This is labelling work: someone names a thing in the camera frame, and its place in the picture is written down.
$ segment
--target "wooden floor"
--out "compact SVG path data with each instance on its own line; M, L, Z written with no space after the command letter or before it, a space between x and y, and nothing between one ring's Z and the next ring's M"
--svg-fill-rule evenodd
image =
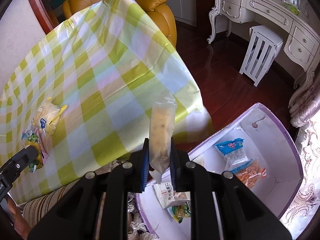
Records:
M227 37L208 45L193 31L177 26L177 32L177 52L200 87L215 131L260 102L278 117L292 137L295 136L296 129L290 124L288 110L294 90L272 69L255 87L248 76L239 73L245 48ZM188 151L197 144L178 145L177 148Z

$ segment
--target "metal screw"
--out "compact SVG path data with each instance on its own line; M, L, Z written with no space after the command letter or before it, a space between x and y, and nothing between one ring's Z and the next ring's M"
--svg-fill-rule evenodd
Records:
M85 174L86 179L93 179L96 176L96 174L93 171L89 171Z
M186 167L193 169L196 166L196 164L194 162L186 162Z
M225 171L223 173L223 177L225 177L226 179L232 179L233 178L233 173L231 171Z
M122 164L122 168L124 168L124 169L130 169L131 167L132 167L131 162L126 162L126 163Z

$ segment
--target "white curtain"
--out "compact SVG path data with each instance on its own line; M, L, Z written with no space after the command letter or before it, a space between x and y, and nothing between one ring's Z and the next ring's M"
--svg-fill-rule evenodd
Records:
M320 205L320 111L300 127L296 146L303 168L303 181L281 222L296 239Z

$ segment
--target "human hand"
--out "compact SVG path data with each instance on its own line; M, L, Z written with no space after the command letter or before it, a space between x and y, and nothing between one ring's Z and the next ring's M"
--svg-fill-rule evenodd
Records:
M7 202L9 210L13 215L14 229L24 240L27 240L27 237L31 231L31 227L29 226L28 222L22 217L21 212L17 208L13 199L8 196Z

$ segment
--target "black device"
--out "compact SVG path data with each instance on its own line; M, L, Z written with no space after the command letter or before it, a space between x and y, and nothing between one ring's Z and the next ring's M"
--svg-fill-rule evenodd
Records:
M141 151L132 153L129 162L110 173L87 172L31 230L28 240L95 239L97 213L104 192L99 238L127 239L127 194L144 191L148 148L145 139ZM230 171L221 175L206 171L191 162L187 153L176 150L173 139L170 171L174 189L191 193L192 240L292 239L274 214Z
M12 183L20 176L31 162L37 157L38 151L33 146L27 146L11 157L0 168L0 232L1 235L10 236L10 240L22 239L13 228L13 217L7 205L7 193Z

